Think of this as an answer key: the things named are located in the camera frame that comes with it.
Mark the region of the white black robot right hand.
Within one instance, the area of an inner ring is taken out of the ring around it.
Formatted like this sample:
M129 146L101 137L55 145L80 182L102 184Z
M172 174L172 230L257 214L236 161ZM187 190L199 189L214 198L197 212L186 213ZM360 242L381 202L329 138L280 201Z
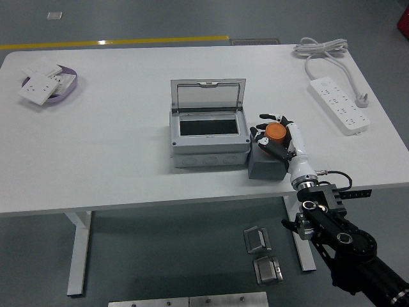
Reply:
M284 164L294 190L316 186L318 174L309 164L304 140L297 124L283 115L260 114L259 117L268 119L269 122L250 128L250 134L258 147ZM268 133L268 126L272 124L284 127L282 141L276 140Z

